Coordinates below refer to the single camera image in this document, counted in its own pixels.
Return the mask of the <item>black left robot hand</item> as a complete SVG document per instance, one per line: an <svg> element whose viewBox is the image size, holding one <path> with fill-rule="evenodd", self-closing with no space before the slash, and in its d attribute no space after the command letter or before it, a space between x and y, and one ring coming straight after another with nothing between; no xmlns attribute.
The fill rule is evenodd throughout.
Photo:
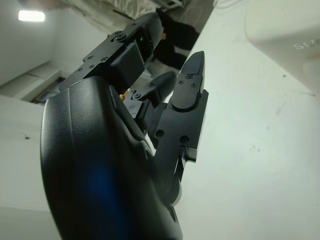
<svg viewBox="0 0 320 240"><path fill-rule="evenodd" d="M181 240L174 206L195 162L208 92L205 54L142 89L163 26L147 13L109 35L44 107L40 162L64 240Z"/></svg>

